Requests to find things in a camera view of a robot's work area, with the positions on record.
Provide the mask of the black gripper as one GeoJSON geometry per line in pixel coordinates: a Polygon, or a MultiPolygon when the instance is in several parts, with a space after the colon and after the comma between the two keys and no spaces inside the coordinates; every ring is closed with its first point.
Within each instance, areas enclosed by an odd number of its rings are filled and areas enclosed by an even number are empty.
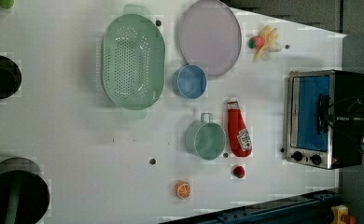
{"type": "Polygon", "coordinates": [[[334,114],[327,115],[327,119],[329,122],[364,122],[364,118],[350,116],[342,117],[334,114]]]}

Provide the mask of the black robot base lower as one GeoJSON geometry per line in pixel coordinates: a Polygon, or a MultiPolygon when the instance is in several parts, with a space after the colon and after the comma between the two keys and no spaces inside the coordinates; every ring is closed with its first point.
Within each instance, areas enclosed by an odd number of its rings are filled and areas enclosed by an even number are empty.
{"type": "Polygon", "coordinates": [[[50,204],[40,167],[26,158],[0,162],[0,224],[37,224],[50,204]]]}

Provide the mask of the black robot base upper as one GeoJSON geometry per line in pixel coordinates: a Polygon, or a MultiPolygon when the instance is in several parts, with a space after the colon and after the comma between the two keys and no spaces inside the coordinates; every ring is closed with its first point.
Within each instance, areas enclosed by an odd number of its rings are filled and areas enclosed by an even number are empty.
{"type": "Polygon", "coordinates": [[[20,86],[20,68],[8,57],[0,55],[0,100],[16,93],[20,86]]]}

